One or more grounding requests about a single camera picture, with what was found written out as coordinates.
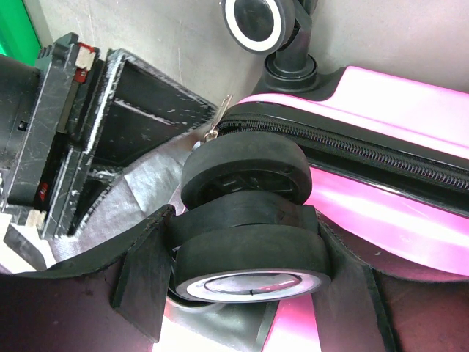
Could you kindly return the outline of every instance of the black zipper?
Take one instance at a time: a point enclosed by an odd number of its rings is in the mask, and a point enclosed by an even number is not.
[[[224,117],[218,125],[219,135],[241,131],[265,131],[287,136],[301,147],[339,155],[373,167],[398,172],[456,191],[469,191],[469,172],[454,166],[407,155],[375,144],[362,142],[338,133],[283,121],[260,114]]]

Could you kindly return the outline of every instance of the black machine part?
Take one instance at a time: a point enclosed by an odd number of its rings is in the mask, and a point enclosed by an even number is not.
[[[0,56],[1,211],[41,238],[73,235],[126,166],[214,112],[131,53],[98,54],[71,33],[36,67]]]
[[[0,67],[0,169],[9,169],[30,123],[40,72],[4,55]]]
[[[314,207],[299,206],[266,191],[227,194],[174,217],[168,227],[166,246],[176,257],[177,250],[190,239],[216,230],[251,224],[281,224],[316,231]],[[219,304],[188,300],[176,291],[174,270],[169,283],[169,298],[190,312],[213,311]]]
[[[151,351],[160,339],[171,265],[162,241],[173,215],[165,206],[47,271],[0,275],[2,350]]]
[[[324,216],[318,220],[334,271],[331,284],[313,294],[322,352],[469,348],[469,278],[415,263],[402,266],[392,255],[387,264],[364,262],[350,247],[373,255],[373,245],[357,244],[354,235]]]
[[[292,36],[293,0],[223,0],[221,8],[230,35],[253,54],[271,54]]]

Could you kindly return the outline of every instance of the silver fabric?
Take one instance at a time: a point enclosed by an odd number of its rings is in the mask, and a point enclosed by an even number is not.
[[[169,202],[177,213],[183,212],[178,189],[182,167],[201,133],[170,141],[130,165],[74,237],[50,241],[56,260],[68,259],[113,238]]]

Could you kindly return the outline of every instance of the black rubber wheel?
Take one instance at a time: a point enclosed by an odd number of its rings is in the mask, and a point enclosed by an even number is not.
[[[315,233],[284,225],[216,230],[184,243],[174,286],[189,300],[276,301],[330,282],[325,244]]]
[[[297,0],[223,0],[226,27],[239,46],[253,54],[271,54],[292,36]]]
[[[269,191],[302,205],[312,181],[296,143],[274,133],[239,132],[197,148],[185,162],[181,186],[190,210],[237,191]]]

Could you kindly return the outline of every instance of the green panel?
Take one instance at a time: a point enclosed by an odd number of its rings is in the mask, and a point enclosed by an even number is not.
[[[33,65],[39,40],[22,0],[0,0],[0,53]]]

